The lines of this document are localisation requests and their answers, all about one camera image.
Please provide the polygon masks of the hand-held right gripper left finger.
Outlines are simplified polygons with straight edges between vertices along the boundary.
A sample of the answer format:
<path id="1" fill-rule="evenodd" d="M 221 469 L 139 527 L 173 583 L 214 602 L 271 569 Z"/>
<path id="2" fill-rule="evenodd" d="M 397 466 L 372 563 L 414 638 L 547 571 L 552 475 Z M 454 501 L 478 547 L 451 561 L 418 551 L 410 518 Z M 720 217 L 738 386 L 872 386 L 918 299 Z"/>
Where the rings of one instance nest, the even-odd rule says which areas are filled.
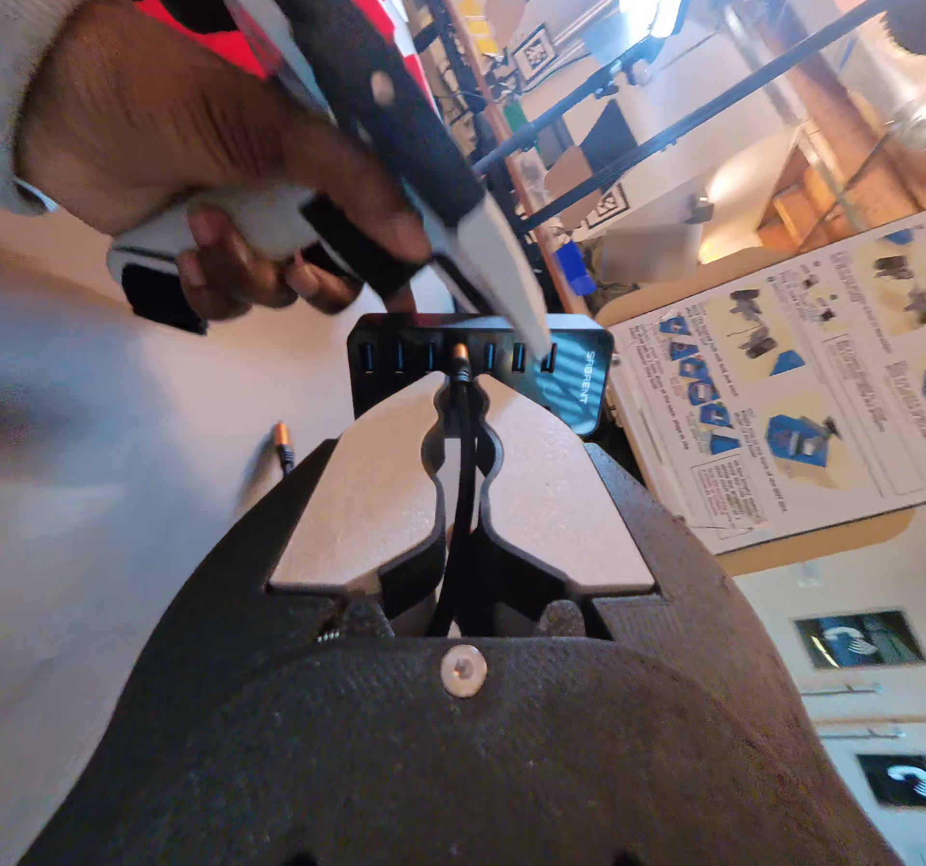
<path id="1" fill-rule="evenodd" d="M 445 567 L 444 458 L 432 372 L 378 403 L 337 440 L 272 571 L 275 592 L 378 599 L 396 619 L 434 595 Z"/>

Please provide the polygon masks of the black cable orange plugs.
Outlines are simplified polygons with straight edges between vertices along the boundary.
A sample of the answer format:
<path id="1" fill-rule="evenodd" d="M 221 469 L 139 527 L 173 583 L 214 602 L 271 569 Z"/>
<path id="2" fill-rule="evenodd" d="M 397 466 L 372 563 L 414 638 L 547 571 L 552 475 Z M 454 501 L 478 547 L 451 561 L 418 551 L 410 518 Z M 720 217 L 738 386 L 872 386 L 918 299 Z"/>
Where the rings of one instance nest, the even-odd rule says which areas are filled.
<path id="1" fill-rule="evenodd" d="M 321 594 L 281 593 L 271 590 L 269 579 L 300 519 L 322 470 L 326 466 L 340 436 L 319 444 L 300 463 L 307 469 L 307 498 L 295 519 L 292 531 L 282 545 L 279 557 L 269 571 L 265 591 L 273 596 L 329 598 L 343 607 L 368 601 L 380 608 L 388 621 L 396 621 L 402 636 L 429 636 L 446 639 L 454 633 L 457 602 L 461 589 L 461 566 L 465 553 L 476 495 L 477 478 L 477 416 L 479 405 L 473 400 L 473 388 L 468 353 L 459 345 L 451 358 L 450 375 L 438 399 L 443 415 L 444 458 L 436 477 L 443 488 L 446 508 L 445 567 L 434 595 L 423 604 L 396 619 L 388 619 L 378 599 L 368 596 L 342 597 Z"/>

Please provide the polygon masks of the person's left hand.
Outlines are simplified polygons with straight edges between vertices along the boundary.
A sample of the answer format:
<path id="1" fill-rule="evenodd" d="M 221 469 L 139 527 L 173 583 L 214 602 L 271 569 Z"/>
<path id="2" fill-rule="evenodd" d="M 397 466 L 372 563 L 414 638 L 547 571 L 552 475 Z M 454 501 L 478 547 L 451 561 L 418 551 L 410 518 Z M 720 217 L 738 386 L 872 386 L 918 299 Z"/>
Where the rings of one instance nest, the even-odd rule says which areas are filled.
<path id="1" fill-rule="evenodd" d="M 186 192 L 293 184 L 329 197 L 393 258 L 419 266 L 432 254 L 367 150 L 127 0 L 90 0 L 68 18 L 15 142 L 17 177 L 102 234 Z"/>

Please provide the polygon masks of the framed black white marker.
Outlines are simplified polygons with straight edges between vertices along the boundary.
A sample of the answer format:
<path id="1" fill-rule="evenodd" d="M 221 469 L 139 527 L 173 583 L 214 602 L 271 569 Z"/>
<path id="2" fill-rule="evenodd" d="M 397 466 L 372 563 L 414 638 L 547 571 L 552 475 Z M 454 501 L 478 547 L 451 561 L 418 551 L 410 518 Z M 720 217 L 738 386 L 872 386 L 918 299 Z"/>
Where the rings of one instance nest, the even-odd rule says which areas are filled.
<path id="1" fill-rule="evenodd" d="M 616 218 L 629 212 L 630 209 L 630 203 L 622 182 L 616 181 L 602 194 L 596 206 L 585 217 L 585 229 L 593 231 L 611 224 Z"/>
<path id="2" fill-rule="evenodd" d="M 542 23 L 509 51 L 509 57 L 520 85 L 527 87 L 550 68 L 558 53 L 547 26 Z"/>

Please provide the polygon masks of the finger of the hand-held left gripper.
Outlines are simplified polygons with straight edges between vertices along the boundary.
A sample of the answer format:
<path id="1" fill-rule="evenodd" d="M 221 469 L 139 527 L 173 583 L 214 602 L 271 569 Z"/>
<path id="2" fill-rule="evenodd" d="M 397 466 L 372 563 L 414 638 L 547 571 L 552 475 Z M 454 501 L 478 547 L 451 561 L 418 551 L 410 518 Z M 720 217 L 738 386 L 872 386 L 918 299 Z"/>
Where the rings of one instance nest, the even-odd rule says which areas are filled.
<path id="1" fill-rule="evenodd" d="M 456 227 L 427 209 L 431 263 L 463 310 L 499 316 L 536 359 L 552 347 L 542 289 L 502 209 L 491 194 Z"/>

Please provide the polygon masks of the black light stand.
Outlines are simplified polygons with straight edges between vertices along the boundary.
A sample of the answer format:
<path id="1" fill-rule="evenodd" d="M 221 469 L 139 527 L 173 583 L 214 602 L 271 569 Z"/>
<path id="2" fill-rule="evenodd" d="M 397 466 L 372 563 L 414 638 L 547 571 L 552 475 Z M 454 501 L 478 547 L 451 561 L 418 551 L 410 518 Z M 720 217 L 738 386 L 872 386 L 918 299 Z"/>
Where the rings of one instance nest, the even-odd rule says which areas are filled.
<path id="1" fill-rule="evenodd" d="M 601 189 L 604 184 L 612 184 L 619 180 L 625 173 L 641 165 L 652 155 L 674 146 L 690 132 L 765 88 L 809 57 L 818 54 L 875 16 L 884 14 L 886 6 L 886 0 L 866 0 L 861 3 L 833 23 L 804 38 L 787 52 L 772 59 L 733 87 L 671 124 L 664 131 L 660 131 L 648 140 L 639 143 L 635 148 L 621 154 L 612 163 L 580 182 L 562 197 L 551 201 L 525 218 L 518 218 L 515 223 L 511 224 L 514 234 L 520 236 L 534 231 L 542 223 L 559 216 L 563 210 Z"/>

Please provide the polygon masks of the black sign white symbol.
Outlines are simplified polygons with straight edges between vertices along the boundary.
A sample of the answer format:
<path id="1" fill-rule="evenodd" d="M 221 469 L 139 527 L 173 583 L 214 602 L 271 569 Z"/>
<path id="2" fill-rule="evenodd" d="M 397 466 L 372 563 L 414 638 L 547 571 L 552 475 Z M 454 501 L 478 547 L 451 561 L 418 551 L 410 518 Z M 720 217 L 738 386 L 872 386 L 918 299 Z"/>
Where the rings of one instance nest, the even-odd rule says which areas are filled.
<path id="1" fill-rule="evenodd" d="M 792 625 L 817 671 L 925 663 L 924 647 L 901 608 L 794 619 Z"/>
<path id="2" fill-rule="evenodd" d="M 879 805 L 925 808 L 925 756 L 860 754 L 857 760 Z"/>

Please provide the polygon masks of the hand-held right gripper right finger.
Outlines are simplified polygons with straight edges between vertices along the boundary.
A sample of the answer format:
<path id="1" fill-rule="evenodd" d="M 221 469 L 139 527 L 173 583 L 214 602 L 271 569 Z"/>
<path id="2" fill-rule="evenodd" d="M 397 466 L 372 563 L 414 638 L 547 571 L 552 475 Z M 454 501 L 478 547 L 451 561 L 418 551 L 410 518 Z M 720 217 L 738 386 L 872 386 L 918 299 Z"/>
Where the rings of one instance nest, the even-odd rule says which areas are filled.
<path id="1" fill-rule="evenodd" d="M 476 389 L 485 476 L 472 541 L 493 599 L 538 621 L 561 600 L 652 594 L 654 574 L 580 436 L 495 377 Z"/>

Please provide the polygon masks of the blue plastic bin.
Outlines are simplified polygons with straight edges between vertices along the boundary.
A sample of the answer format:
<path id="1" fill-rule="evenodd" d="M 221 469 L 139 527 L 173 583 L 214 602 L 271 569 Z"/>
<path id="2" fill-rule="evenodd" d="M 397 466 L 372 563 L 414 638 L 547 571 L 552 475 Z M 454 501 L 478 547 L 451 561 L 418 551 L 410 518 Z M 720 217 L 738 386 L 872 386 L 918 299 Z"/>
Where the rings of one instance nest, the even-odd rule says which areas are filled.
<path id="1" fill-rule="evenodd" d="M 562 244 L 555 252 L 555 259 L 573 293 L 585 297 L 596 292 L 596 282 L 585 265 L 585 256 L 577 243 L 569 240 Z"/>

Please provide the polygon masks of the instruction poster board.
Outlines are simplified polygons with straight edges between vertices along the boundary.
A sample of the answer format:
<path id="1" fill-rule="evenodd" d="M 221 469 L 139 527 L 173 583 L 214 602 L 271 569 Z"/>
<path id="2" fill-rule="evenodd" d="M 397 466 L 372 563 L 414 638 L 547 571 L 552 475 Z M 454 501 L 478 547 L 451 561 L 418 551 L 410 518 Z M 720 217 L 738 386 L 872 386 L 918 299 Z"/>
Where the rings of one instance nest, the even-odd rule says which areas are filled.
<path id="1" fill-rule="evenodd" d="M 744 249 L 596 320 L 649 491 L 733 572 L 880 546 L 925 502 L 924 213 Z"/>

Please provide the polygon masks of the black usb hub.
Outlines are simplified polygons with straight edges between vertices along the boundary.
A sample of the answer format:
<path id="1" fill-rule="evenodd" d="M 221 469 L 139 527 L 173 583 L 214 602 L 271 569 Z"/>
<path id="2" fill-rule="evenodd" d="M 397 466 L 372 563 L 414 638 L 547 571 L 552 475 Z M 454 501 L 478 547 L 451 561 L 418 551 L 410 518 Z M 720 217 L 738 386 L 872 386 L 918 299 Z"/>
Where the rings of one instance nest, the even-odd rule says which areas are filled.
<path id="1" fill-rule="evenodd" d="M 552 344 L 537 357 L 498 316 L 362 316 L 346 341 L 354 416 L 427 375 L 448 376 L 464 344 L 472 376 L 493 377 L 586 437 L 601 418 L 614 339 L 587 316 L 550 314 L 547 323 Z"/>

